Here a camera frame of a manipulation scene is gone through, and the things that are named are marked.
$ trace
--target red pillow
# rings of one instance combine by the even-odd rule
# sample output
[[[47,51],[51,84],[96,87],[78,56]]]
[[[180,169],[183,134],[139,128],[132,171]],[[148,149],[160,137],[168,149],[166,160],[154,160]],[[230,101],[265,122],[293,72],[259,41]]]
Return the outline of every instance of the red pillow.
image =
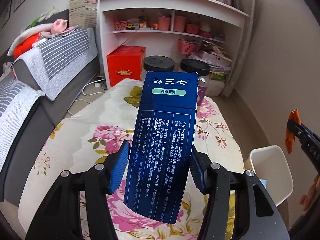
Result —
[[[27,52],[29,49],[32,49],[32,44],[34,44],[38,39],[39,33],[30,36],[23,43],[18,45],[13,52],[14,59],[17,59],[21,54]]]

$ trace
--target tablecloth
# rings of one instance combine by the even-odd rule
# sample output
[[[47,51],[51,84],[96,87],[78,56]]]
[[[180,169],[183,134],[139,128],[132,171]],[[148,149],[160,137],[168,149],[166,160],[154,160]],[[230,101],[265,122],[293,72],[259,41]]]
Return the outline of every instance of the tablecloth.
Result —
[[[19,206],[18,218],[27,231],[45,194],[63,170],[87,171],[117,152],[123,140],[132,141],[142,83],[125,79],[54,129],[30,171]],[[240,148],[221,112],[205,97],[196,115],[194,145],[213,162],[229,171],[244,172]],[[120,188],[107,201],[118,238],[121,240],[196,240],[208,201],[196,189],[191,173],[176,224],[164,224],[131,211],[123,203],[126,172]],[[85,211],[85,192],[80,192],[84,239],[90,239]],[[235,194],[230,195],[226,239],[233,231]]]

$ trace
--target ribbed blue pad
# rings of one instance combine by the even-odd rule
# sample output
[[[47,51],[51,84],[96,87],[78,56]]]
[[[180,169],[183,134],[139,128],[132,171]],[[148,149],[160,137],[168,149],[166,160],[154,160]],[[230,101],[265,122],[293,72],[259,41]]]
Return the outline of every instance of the ribbed blue pad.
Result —
[[[116,160],[116,163],[111,171],[109,190],[112,194],[120,187],[120,183],[128,163],[130,144],[129,142],[124,143],[125,145],[122,151],[118,152],[118,159]]]
[[[191,153],[190,171],[196,188],[199,189],[201,193],[203,193],[205,189],[204,174],[200,167],[199,161],[193,151]]]

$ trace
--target purple label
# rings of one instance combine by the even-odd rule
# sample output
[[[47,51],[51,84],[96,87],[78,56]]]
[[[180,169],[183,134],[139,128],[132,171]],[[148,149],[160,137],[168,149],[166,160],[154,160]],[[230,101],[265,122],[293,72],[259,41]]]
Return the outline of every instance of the purple label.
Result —
[[[201,105],[206,90],[207,87],[198,86],[197,106]]]

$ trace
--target red cardboard box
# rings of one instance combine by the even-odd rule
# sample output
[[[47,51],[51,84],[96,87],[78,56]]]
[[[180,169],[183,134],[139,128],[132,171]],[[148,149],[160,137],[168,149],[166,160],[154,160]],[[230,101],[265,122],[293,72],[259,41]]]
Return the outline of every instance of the red cardboard box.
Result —
[[[125,78],[141,80],[140,73],[146,55],[146,47],[120,46],[107,56],[110,86]]]

